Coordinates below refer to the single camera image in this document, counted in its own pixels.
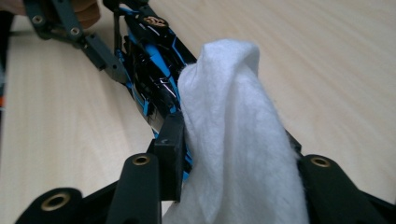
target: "light wood surface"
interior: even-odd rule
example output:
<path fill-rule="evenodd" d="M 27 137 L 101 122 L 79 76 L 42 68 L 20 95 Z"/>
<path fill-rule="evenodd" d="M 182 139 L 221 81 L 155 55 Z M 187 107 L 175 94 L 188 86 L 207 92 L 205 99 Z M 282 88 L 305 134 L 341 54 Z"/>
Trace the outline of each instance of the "light wood surface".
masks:
<path fill-rule="evenodd" d="M 198 56 L 237 38 L 261 49 L 260 79 L 304 154 L 337 161 L 354 183 L 396 197 L 396 3 L 394 1 L 150 2 Z M 110 46 L 111 15 L 92 27 Z M 149 126 L 127 90 L 82 52 L 14 24 L 2 127 L 0 223 L 12 223 L 57 187 L 88 195 L 115 181 L 145 151 Z"/>

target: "human hand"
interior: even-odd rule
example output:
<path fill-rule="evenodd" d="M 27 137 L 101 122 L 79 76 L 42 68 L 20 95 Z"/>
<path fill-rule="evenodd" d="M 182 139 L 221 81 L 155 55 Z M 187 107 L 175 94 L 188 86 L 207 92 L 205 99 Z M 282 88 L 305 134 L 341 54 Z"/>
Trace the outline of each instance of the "human hand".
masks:
<path fill-rule="evenodd" d="M 91 27 L 99 21 L 100 10 L 96 0 L 71 0 L 70 2 L 82 27 Z M 26 15 L 22 0 L 0 0 L 0 10 L 9 11 L 15 15 Z"/>

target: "black plastic bracket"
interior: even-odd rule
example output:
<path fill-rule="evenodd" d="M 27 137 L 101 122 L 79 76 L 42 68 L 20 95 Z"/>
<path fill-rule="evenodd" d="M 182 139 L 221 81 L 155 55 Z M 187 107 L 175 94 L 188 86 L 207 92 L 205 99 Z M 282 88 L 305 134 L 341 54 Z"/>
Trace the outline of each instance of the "black plastic bracket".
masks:
<path fill-rule="evenodd" d="M 119 83 L 127 82 L 123 64 L 98 35 L 85 35 L 69 0 L 24 0 L 26 14 L 38 36 L 57 39 L 82 49 L 99 70 Z"/>

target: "white cloth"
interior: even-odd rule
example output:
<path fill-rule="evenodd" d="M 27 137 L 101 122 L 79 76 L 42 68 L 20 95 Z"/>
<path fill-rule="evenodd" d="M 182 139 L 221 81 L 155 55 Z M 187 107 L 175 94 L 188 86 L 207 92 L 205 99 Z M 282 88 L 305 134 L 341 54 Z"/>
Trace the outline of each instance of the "white cloth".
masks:
<path fill-rule="evenodd" d="M 296 154 L 257 78 L 258 48 L 204 45 L 181 73 L 193 169 L 163 223 L 307 223 Z"/>

